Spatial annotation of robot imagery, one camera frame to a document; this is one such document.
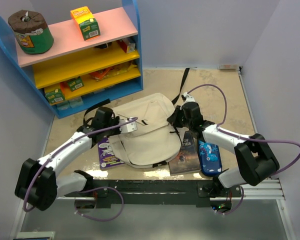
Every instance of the blue case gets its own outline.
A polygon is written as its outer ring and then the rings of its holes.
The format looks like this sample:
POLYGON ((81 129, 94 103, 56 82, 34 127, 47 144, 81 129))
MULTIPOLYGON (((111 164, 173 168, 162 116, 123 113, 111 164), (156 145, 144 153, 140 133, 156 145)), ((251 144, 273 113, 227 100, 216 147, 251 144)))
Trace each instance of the blue case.
POLYGON ((201 172, 208 177, 220 174, 222 172, 222 163, 219 147, 199 140, 198 150, 201 172))

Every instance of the toy shelf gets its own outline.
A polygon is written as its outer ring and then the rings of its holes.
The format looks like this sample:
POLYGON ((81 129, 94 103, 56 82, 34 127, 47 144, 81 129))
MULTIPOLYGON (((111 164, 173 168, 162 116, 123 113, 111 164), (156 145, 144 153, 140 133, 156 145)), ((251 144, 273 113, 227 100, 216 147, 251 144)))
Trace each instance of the toy shelf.
POLYGON ((125 53, 117 42, 107 49, 91 47, 33 65, 38 89, 140 57, 137 50, 125 53))
POLYGON ((0 48, 46 105, 58 118, 84 111, 106 99, 115 100, 143 90, 140 19, 137 0, 121 0, 122 7, 94 14, 101 35, 84 41, 71 19, 49 25, 54 38, 50 50, 43 54, 26 54, 16 41, 9 25, 0 16, 0 48), (116 40, 131 37, 135 51, 126 54, 116 40), (106 49, 95 46, 112 42, 106 49), (129 72, 95 81, 88 73, 134 60, 137 68, 129 72), (59 110, 50 105, 44 87, 80 76, 84 86, 71 92, 64 89, 66 100, 82 97, 83 105, 59 110))
POLYGON ((83 81, 83 87, 75 90, 75 91, 71 91, 70 88, 66 87, 63 91, 65 100, 70 100, 70 99, 74 99, 101 89, 105 89, 108 87, 111 87, 113 85, 131 80, 131 79, 135 79, 137 77, 140 77, 141 73, 139 71, 138 68, 133 68, 128 72, 125 72, 123 74, 117 75, 117 76, 113 76, 101 81, 96 81, 96 79, 94 79, 93 77, 91 77, 89 74, 83 75, 81 76, 81 79, 83 81))
POLYGON ((131 22, 123 7, 96 13, 94 17, 98 22, 101 32, 101 35, 97 38, 84 41, 78 27, 71 19, 49 25, 54 43, 51 49, 43 54, 26 54, 22 51, 17 41, 15 41, 18 65, 20 67, 30 66, 138 34, 138 30, 131 22))

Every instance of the shelf board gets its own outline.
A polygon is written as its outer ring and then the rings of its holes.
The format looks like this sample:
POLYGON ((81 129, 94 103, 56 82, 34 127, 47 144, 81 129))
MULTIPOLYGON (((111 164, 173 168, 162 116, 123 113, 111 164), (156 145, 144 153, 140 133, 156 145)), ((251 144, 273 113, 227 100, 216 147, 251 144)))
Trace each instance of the shelf board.
POLYGON ((53 106, 57 111, 59 118, 64 118, 72 114, 84 111, 91 106, 100 103, 103 100, 110 99, 111 101, 115 99, 122 98, 124 96, 134 94, 142 90, 142 85, 140 79, 132 79, 115 85, 114 87, 108 88, 98 94, 93 94, 89 96, 83 96, 83 105, 75 108, 68 108, 66 110, 58 110, 56 106, 53 106))
POLYGON ((34 82, 38 89, 79 77, 100 69, 140 57, 137 50, 125 53, 117 42, 109 48, 88 48, 33 65, 34 82))
POLYGON ((101 81, 96 81, 93 77, 91 77, 89 74, 83 75, 82 81, 83 81, 83 87, 75 90, 75 91, 71 91, 70 88, 66 87, 63 90, 64 96, 65 96, 65 100, 70 100, 70 99, 74 99, 89 93, 92 93, 94 91, 100 90, 100 89, 104 89, 131 79, 135 79, 137 77, 140 77, 141 74, 138 70, 137 67, 131 69, 128 72, 125 72, 123 74, 117 75, 117 76, 113 76, 111 78, 108 79, 104 79, 101 81))
POLYGON ((98 22, 101 35, 87 41, 84 41, 81 32, 72 19, 49 25, 54 43, 51 49, 45 53, 35 55, 26 54, 22 51, 17 41, 15 41, 19 66, 21 68, 26 67, 138 34, 138 30, 131 22, 123 7, 96 13, 94 17, 98 22))

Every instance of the white label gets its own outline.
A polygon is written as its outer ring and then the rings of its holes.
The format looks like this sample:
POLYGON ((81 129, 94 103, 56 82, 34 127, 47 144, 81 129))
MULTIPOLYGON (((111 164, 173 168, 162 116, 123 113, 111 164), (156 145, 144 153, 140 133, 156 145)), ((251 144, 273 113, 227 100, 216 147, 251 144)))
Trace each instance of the white label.
POLYGON ((63 101, 64 99, 62 97, 57 97, 54 99, 54 101, 57 103, 57 102, 60 102, 60 101, 63 101))
POLYGON ((74 86, 75 89, 81 88, 82 87, 82 83, 79 83, 77 85, 74 86))
POLYGON ((94 36, 97 36, 99 34, 98 30, 95 30, 95 31, 92 31, 92 32, 89 32, 89 36, 90 38, 94 37, 94 36))

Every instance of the white wall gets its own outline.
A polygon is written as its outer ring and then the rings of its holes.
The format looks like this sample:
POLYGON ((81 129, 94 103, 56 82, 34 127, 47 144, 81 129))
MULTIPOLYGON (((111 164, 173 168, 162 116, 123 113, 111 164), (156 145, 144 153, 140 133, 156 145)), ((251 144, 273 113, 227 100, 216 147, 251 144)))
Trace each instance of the white wall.
POLYGON ((88 6, 91 12, 99 13, 122 7, 121 0, 29 0, 48 24, 71 19, 70 10, 88 6))
MULTIPOLYGON (((300 0, 281 0, 243 66, 258 131, 300 142, 300 0)), ((297 147, 272 145, 281 166, 297 147)), ((288 212, 300 240, 300 161, 280 174, 288 212)))
MULTIPOLYGON (((28 0, 1 0, 0 14, 7 19, 21 6, 32 8, 28 0)), ((0 48, 0 240, 8 239, 20 203, 14 192, 21 165, 42 153, 52 117, 0 48)))
MULTIPOLYGON (((30 0, 46 21, 70 10, 117 8, 121 0, 30 0)), ((144 67, 243 64, 279 0, 138 0, 144 67)))

